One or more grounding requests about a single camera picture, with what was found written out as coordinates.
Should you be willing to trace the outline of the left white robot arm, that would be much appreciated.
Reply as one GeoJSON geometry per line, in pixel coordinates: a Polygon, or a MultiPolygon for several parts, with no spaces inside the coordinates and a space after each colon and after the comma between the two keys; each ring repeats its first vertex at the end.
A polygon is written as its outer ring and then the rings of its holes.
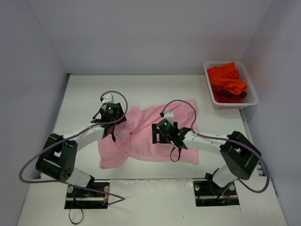
{"type": "Polygon", "coordinates": [[[126,121],[120,103],[103,104],[97,114],[100,114],[101,118],[97,119],[94,116],[91,124],[82,131],[69,135],[51,134],[44,145],[47,151],[41,154],[36,162],[39,172],[61,183],[77,186],[77,192],[85,198],[93,194],[95,179],[75,167],[77,152],[108,135],[111,135],[115,142],[115,126],[126,121]]]}

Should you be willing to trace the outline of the pink t shirt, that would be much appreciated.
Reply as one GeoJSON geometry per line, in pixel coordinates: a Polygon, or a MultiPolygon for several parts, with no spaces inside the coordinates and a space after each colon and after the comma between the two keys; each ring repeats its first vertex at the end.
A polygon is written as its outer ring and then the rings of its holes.
{"type": "Polygon", "coordinates": [[[111,135],[98,141],[100,154],[100,168],[110,169],[121,166],[129,157],[140,161],[166,162],[179,159],[180,162],[198,164],[198,150],[183,150],[181,154],[173,151],[171,144],[153,144],[152,124],[161,121],[160,112],[170,110],[179,128],[193,127],[196,100],[186,102],[173,102],[170,105],[153,106],[146,109],[132,107],[126,115],[126,122],[117,125],[114,129],[114,139],[111,135]]]}

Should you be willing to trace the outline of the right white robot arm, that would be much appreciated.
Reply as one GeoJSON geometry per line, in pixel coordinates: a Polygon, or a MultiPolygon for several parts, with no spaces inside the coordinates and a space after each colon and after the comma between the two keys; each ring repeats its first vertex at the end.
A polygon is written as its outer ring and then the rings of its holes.
{"type": "Polygon", "coordinates": [[[182,150],[197,149],[221,154],[224,166],[208,174],[209,191],[219,194],[225,186],[237,179],[250,179],[261,153],[240,132],[234,131],[227,136],[201,135],[191,128],[177,128],[177,122],[171,124],[167,119],[152,124],[152,142],[154,144],[171,144],[177,149],[179,157],[182,150]]]}

